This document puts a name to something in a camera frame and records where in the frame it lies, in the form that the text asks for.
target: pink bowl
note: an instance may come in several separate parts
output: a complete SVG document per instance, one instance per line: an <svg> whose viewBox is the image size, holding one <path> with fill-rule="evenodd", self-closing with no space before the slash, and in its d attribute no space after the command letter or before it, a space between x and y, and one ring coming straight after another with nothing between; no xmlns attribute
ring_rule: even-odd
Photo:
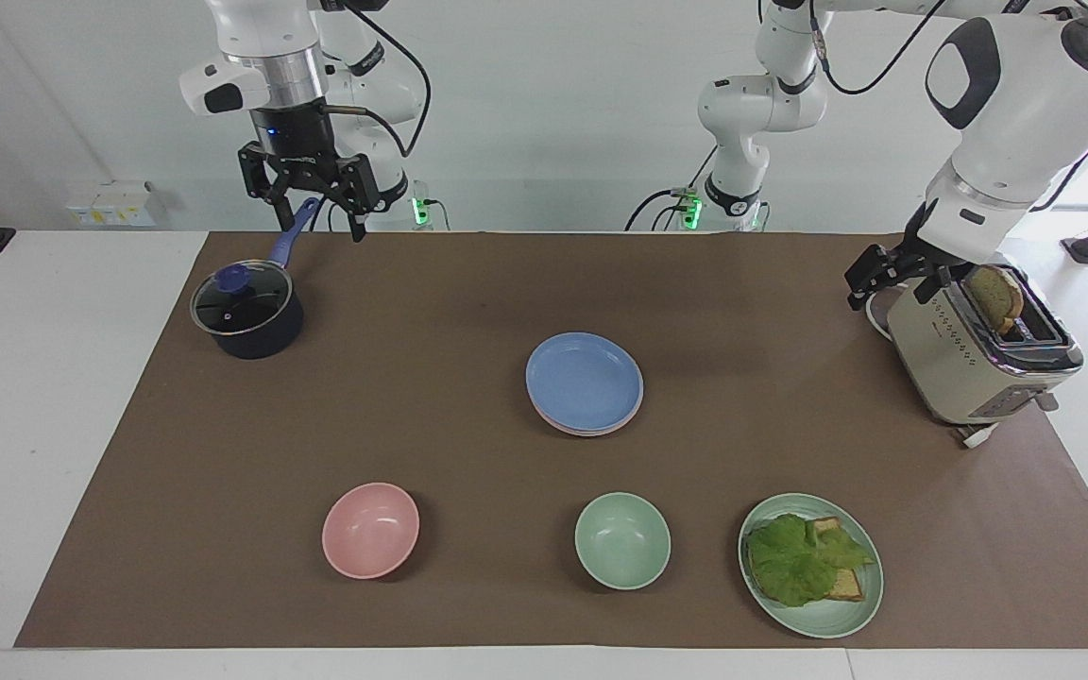
<svg viewBox="0 0 1088 680"><path fill-rule="evenodd" d="M401 567L419 541L419 507L393 483L355 486L333 504L321 527L330 567L350 578L380 578Z"/></svg>

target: blue plate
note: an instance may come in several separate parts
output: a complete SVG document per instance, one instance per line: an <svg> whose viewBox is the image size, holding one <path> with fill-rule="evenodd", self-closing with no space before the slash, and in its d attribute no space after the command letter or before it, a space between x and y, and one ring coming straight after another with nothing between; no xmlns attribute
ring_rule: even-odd
<svg viewBox="0 0 1088 680"><path fill-rule="evenodd" d="M527 393L545 420L580 433L623 425L644 396L632 357L591 333L548 337L527 360Z"/></svg>

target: toast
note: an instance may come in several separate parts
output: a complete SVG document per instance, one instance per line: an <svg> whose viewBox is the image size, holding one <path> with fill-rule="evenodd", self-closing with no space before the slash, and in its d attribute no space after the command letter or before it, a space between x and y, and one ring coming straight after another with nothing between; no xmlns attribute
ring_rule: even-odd
<svg viewBox="0 0 1088 680"><path fill-rule="evenodd" d="M1023 288L1010 272L993 265L980 265L968 276L968 289L981 316L998 335L1014 327L1023 313Z"/></svg>
<svg viewBox="0 0 1088 680"><path fill-rule="evenodd" d="M837 517L821 517L813 520L813 531L821 533L828 529L842 529L842 522ZM854 569L838 569L833 580L833 588L826 595L827 599L839 599L845 603L863 602L863 586L858 584L858 577Z"/></svg>

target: lettuce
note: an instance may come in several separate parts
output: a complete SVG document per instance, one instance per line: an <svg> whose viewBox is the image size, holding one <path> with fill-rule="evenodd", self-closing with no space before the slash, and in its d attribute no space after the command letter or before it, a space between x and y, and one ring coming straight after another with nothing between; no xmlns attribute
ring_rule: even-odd
<svg viewBox="0 0 1088 680"><path fill-rule="evenodd" d="M812 521L782 514L747 539L747 564L767 597L798 607L825 597L838 569L871 564L867 551L841 529L816 533Z"/></svg>

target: green bowl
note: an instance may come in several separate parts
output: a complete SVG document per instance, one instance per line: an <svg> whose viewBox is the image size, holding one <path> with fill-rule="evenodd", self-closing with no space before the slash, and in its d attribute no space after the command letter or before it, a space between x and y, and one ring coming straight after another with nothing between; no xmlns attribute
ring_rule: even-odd
<svg viewBox="0 0 1088 680"><path fill-rule="evenodd" d="M644 589L669 562L666 519L648 500L622 491L586 505L573 542L586 572L617 591Z"/></svg>
<svg viewBox="0 0 1088 680"><path fill-rule="evenodd" d="M876 560L876 564L863 565L863 567L855 569L858 584L863 586L863 602L842 603L833 599L819 599L819 602L808 603L804 606L789 607L763 594L750 571L750 560L746 558L746 537L750 536L751 531L768 524L776 517L787 512L804 519L838 517L842 522L842 530L845 530L851 539L854 539L858 545L864 546L870 553L871 559ZM741 526L741 533L738 536L738 564L741 565L741 576L746 580L750 594L758 599L763 610L777 622L811 638L845 638L857 632L860 628L871 621L871 617L876 616L876 611L880 608L880 599L885 598L885 569L880 567L880 554L876 552L876 543L871 542L867 531L864 531L863 526L860 526L860 522L855 521L855 518L843 511L842 508L830 504L825 498L807 494L780 494L756 505Z"/></svg>

